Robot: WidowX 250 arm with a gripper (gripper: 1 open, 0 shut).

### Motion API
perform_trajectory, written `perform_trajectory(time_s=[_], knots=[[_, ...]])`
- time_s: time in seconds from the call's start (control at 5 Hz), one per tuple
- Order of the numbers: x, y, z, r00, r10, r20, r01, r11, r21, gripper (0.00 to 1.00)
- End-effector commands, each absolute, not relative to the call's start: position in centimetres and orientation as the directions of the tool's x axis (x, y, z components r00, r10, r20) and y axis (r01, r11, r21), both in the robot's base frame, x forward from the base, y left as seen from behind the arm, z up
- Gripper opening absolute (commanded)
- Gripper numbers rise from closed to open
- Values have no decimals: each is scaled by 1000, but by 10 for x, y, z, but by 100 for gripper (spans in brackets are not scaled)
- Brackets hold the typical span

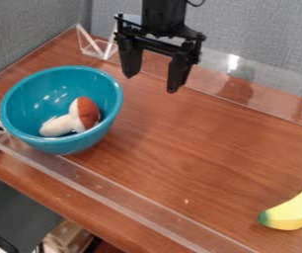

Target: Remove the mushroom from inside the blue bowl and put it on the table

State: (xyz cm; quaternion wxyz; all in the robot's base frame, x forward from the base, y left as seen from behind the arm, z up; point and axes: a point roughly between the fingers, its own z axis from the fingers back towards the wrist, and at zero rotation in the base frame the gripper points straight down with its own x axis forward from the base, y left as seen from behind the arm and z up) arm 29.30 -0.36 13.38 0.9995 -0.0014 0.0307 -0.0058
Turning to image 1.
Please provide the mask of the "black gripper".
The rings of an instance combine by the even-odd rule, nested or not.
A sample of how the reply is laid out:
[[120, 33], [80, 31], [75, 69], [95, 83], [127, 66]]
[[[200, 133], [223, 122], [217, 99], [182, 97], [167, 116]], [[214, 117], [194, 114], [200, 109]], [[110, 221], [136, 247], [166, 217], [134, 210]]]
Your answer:
[[188, 0], [143, 0], [140, 15], [120, 12], [116, 41], [123, 72], [132, 78], [142, 71], [144, 49], [172, 56], [167, 92], [186, 84], [194, 63], [199, 62], [206, 36], [186, 25]]

